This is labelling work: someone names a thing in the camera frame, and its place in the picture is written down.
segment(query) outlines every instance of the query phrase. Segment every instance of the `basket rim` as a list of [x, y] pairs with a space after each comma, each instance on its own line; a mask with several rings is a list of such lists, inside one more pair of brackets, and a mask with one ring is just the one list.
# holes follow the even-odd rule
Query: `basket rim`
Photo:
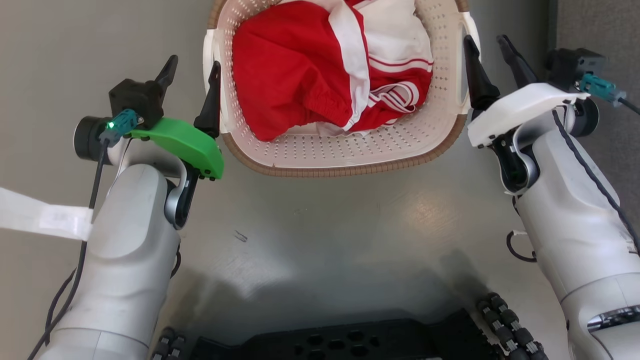
[[[207, 23], [207, 29], [216, 29], [218, 27], [218, 21], [220, 19], [220, 13], [224, 5], [228, 0], [213, 0], [213, 6], [209, 21]], [[454, 0], [460, 13], [468, 12], [469, 5], [468, 0]], [[462, 130], [465, 127], [467, 121], [467, 114], [456, 115], [456, 120], [449, 131], [449, 134], [445, 139], [438, 144], [434, 149], [431, 149], [424, 154], [412, 156], [409, 158], [384, 161], [381, 163], [369, 164], [369, 165], [357, 165], [357, 166], [345, 166], [345, 167], [328, 167], [328, 168], [284, 168], [284, 167], [270, 167], [263, 165], [247, 154], [245, 154], [231, 133], [222, 134], [222, 139], [227, 145], [231, 154], [236, 157], [243, 165], [256, 171], [260, 174], [277, 177], [342, 177], [342, 176], [354, 176], [361, 174], [375, 174], [378, 172], [388, 172], [393, 170], [399, 170], [402, 168], [414, 167], [417, 165], [428, 163], [431, 160], [442, 155], [448, 150], [453, 143], [460, 137]]]

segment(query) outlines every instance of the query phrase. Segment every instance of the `white tape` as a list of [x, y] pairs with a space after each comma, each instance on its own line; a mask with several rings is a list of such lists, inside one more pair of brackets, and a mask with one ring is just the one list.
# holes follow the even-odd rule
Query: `white tape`
[[92, 216], [89, 208], [50, 205], [0, 188], [0, 228], [86, 241]]

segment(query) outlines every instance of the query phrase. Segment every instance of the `black cable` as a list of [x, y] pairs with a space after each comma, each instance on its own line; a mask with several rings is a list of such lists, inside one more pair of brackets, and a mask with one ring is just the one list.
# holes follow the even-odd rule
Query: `black cable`
[[620, 104], [630, 108], [636, 114], [640, 115], [640, 108], [638, 108], [636, 105], [633, 105], [631, 102], [628, 102], [626, 99], [623, 99], [623, 98], [619, 98], [618, 101], [620, 102]]
[[573, 144], [573, 141], [569, 137], [569, 134], [566, 133], [566, 130], [564, 129], [564, 126], [562, 126], [562, 124], [560, 123], [560, 118], [558, 116], [557, 111], [554, 110], [553, 114], [554, 114], [554, 120], [556, 121], [556, 126], [560, 130], [560, 134], [564, 138], [564, 141], [566, 142], [567, 146], [569, 146], [569, 149], [573, 152], [573, 155], [578, 160], [580, 165], [582, 165], [582, 167], [584, 168], [584, 171], [587, 173], [589, 178], [596, 184], [596, 186], [598, 187], [598, 190], [600, 190], [600, 193], [602, 193], [602, 195], [604, 195], [607, 198], [607, 201], [609, 202], [609, 205], [611, 205], [613, 210], [616, 210], [616, 212], [618, 213], [618, 216], [620, 217], [620, 220], [622, 221], [622, 224], [627, 228], [627, 231], [629, 232], [629, 234], [633, 238], [634, 245], [636, 246], [636, 250], [640, 250], [640, 245], [639, 245], [640, 241], [638, 241], [638, 236], [636, 234], [636, 231], [634, 230], [634, 227], [631, 226], [631, 223], [629, 222], [629, 220], [627, 220], [627, 216], [622, 211], [622, 209], [618, 206], [618, 204], [613, 199], [611, 194], [607, 191], [607, 189], [604, 187], [604, 185], [600, 182], [600, 180], [598, 179], [596, 174], [593, 173], [593, 171], [591, 170], [591, 167], [589, 166], [589, 164], [587, 164], [587, 162], [584, 161], [584, 158], [582, 158], [582, 155], [580, 155], [580, 152], [575, 147], [575, 144]]
[[[98, 158], [98, 167], [95, 169], [95, 177], [93, 179], [93, 190], [91, 192], [91, 199], [89, 200], [90, 209], [95, 208], [95, 201], [98, 198], [98, 189], [100, 188], [100, 177], [102, 175], [102, 168], [104, 166], [104, 157], [107, 154], [108, 147], [109, 147], [109, 140], [105, 140], [102, 143], [102, 149], [100, 150], [100, 157]], [[47, 326], [46, 330], [44, 331], [44, 334], [42, 334], [42, 336], [38, 340], [38, 343], [31, 351], [27, 360], [35, 359], [36, 355], [38, 354], [38, 351], [40, 351], [40, 347], [42, 347], [42, 344], [44, 344], [45, 341], [49, 339], [51, 332], [56, 327], [56, 325], [60, 322], [62, 317], [65, 316], [65, 313], [69, 309], [69, 305], [71, 305], [71, 301], [73, 300], [74, 295], [76, 294], [78, 286], [80, 285], [80, 278], [82, 276], [85, 257], [86, 257], [86, 241], [82, 241], [82, 244], [80, 246], [80, 257], [78, 259], [78, 266], [76, 268], [76, 277], [74, 279], [73, 285], [71, 286], [71, 290], [69, 291], [69, 295], [67, 296], [67, 300], [60, 308], [60, 311], [58, 312], [58, 315], [56, 315], [56, 318], [53, 319], [53, 321], [51, 322], [51, 324], [49, 324], [49, 326]], [[52, 303], [51, 305], [53, 308], [55, 308], [56, 306], [55, 303]]]
[[[62, 283], [62, 286], [60, 286], [60, 289], [56, 293], [56, 296], [54, 296], [53, 300], [51, 300], [51, 306], [49, 306], [49, 311], [47, 312], [47, 320], [44, 323], [45, 330], [47, 330], [47, 328], [51, 326], [51, 320], [53, 319], [53, 312], [56, 310], [56, 305], [58, 305], [58, 300], [62, 296], [62, 293], [65, 292], [65, 289], [67, 288], [71, 280], [73, 280], [75, 274], [76, 274], [76, 270], [74, 269], [73, 271], [71, 271], [71, 275], [67, 277], [67, 280], [65, 280], [65, 282]], [[48, 344], [49, 344], [49, 336], [47, 336], [47, 338], [44, 340], [44, 345], [47, 346]]]
[[514, 235], [513, 231], [507, 234], [507, 249], [509, 249], [509, 252], [511, 253], [511, 255], [515, 256], [519, 260], [526, 261], [528, 263], [537, 263], [538, 260], [536, 258], [527, 258], [526, 256], [522, 256], [516, 252], [513, 246], [511, 246], [511, 238], [513, 237], [513, 235]]
[[175, 253], [175, 266], [173, 267], [173, 270], [171, 270], [171, 276], [169, 277], [169, 279], [171, 279], [178, 272], [181, 262], [182, 255], [180, 255], [180, 245], [178, 245], [178, 251]]

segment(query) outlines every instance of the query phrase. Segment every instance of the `green plastic part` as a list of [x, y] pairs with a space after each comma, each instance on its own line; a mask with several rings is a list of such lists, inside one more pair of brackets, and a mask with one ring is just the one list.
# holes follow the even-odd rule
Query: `green plastic part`
[[198, 169], [200, 175], [222, 178], [225, 161], [218, 144], [209, 135], [187, 122], [163, 117], [151, 130], [132, 130], [131, 137], [149, 137], [164, 150]]

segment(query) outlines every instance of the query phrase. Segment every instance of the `white basket handle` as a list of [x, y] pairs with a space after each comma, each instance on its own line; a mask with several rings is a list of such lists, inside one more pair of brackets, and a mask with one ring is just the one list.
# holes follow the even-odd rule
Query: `white basket handle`
[[[476, 42], [476, 46], [478, 47], [478, 51], [480, 50], [480, 36], [478, 35], [478, 29], [476, 27], [476, 22], [474, 21], [474, 19], [471, 17], [471, 14], [469, 14], [469, 12], [462, 12], [460, 13], [461, 17], [460, 17], [460, 22], [462, 27], [464, 27], [464, 29], [466, 30], [467, 34], [471, 35], [472, 38], [474, 38], [474, 41]], [[463, 51], [463, 47], [462, 47], [462, 41], [463, 41], [463, 36], [462, 36], [462, 29], [460, 28], [460, 35], [459, 35], [459, 39], [458, 39], [458, 51], [460, 52], [459, 56], [458, 56], [458, 71], [456, 72], [456, 88], [458, 89], [458, 91], [456, 92], [458, 95], [458, 99], [460, 99], [461, 95], [462, 95], [462, 88], [463, 88], [463, 84], [462, 84], [462, 75], [463, 75], [463, 71], [466, 72], [466, 65], [465, 65], [465, 54]], [[482, 61], [482, 52], [480, 52], [480, 60]], [[469, 109], [471, 109], [471, 98], [469, 97], [469, 90], [468, 90], [468, 86], [467, 86], [467, 94], [465, 96], [465, 99], [462, 101], [462, 103], [460, 104], [460, 114], [466, 114], [469, 112]]]

